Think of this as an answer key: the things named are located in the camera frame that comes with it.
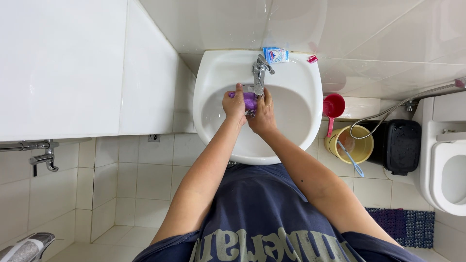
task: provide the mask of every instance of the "blue floor mat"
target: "blue floor mat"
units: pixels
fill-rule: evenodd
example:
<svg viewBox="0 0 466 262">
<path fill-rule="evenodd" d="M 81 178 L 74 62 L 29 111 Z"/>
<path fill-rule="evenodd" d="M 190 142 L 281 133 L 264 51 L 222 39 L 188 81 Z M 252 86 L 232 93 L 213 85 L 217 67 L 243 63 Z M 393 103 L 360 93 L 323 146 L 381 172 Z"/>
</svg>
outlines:
<svg viewBox="0 0 466 262">
<path fill-rule="evenodd" d="M 366 210 L 398 244 L 433 248 L 435 212 L 371 207 Z"/>
</svg>

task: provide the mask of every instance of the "yellow bucket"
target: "yellow bucket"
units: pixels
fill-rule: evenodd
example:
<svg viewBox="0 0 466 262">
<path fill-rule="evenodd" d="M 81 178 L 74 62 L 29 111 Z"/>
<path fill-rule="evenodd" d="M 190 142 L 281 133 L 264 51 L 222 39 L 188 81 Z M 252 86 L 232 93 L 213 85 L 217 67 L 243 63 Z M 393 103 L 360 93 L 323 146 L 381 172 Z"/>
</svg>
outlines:
<svg viewBox="0 0 466 262">
<path fill-rule="evenodd" d="M 354 139 L 350 136 L 350 125 L 341 129 L 333 130 L 332 135 L 324 140 L 325 149 L 334 156 L 341 159 L 341 161 L 352 164 L 346 153 L 336 142 L 337 139 L 340 139 L 340 142 L 348 150 L 348 153 L 356 162 L 356 164 L 366 161 L 372 150 L 374 149 L 374 138 L 372 136 L 366 137 L 364 139 Z M 355 137 L 363 137 L 369 134 L 369 130 L 360 125 L 355 125 L 352 131 Z"/>
</svg>

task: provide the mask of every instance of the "person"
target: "person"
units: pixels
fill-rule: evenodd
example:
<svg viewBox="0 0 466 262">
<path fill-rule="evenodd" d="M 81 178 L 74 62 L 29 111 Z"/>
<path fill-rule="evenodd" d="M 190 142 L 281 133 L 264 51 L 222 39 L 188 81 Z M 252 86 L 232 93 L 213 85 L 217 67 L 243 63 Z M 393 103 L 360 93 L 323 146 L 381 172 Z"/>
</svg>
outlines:
<svg viewBox="0 0 466 262">
<path fill-rule="evenodd" d="M 245 116 L 242 85 L 226 119 L 184 176 L 151 245 L 134 262 L 420 262 L 366 212 L 331 170 L 277 129 L 264 89 Z M 280 164 L 226 169 L 246 123 Z"/>
</svg>

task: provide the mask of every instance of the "chrome faucet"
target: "chrome faucet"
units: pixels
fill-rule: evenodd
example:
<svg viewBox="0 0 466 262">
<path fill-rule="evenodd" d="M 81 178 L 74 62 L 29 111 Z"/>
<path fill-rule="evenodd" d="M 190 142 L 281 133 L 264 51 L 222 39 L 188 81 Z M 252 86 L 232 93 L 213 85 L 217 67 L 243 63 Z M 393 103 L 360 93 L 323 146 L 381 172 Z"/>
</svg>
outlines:
<svg viewBox="0 0 466 262">
<path fill-rule="evenodd" d="M 58 142 L 53 142 L 53 140 L 48 139 L 43 142 L 37 148 L 43 148 L 45 149 L 45 153 L 40 156 L 35 156 L 31 157 L 29 159 L 29 163 L 31 165 L 37 165 L 39 163 L 46 163 L 47 164 L 47 169 L 49 169 L 52 172 L 57 172 L 58 167 L 54 165 L 54 160 L 55 160 L 55 154 L 54 154 L 54 147 L 57 147 L 59 145 Z"/>
<path fill-rule="evenodd" d="M 275 71 L 272 69 L 270 64 L 265 60 L 263 54 L 257 56 L 256 62 L 253 64 L 253 75 L 254 75 L 254 94 L 256 98 L 264 95 L 264 74 L 265 69 L 273 75 Z"/>
</svg>

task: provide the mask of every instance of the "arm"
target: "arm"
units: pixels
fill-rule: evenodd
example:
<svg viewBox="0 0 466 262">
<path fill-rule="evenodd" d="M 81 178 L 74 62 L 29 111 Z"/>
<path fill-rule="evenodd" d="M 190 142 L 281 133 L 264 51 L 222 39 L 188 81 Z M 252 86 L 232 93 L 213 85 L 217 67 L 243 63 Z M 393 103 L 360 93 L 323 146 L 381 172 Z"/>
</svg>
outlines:
<svg viewBox="0 0 466 262">
<path fill-rule="evenodd" d="M 200 229 L 222 181 L 236 138 L 246 123 L 242 85 L 236 85 L 234 98 L 228 93 L 222 101 L 225 121 L 181 181 L 151 244 Z"/>
<path fill-rule="evenodd" d="M 400 246 L 372 219 L 343 180 L 278 131 L 272 96 L 268 90 L 264 94 L 257 102 L 256 117 L 248 117 L 249 126 L 277 154 L 309 203 L 341 233 L 355 231 Z"/>
</svg>

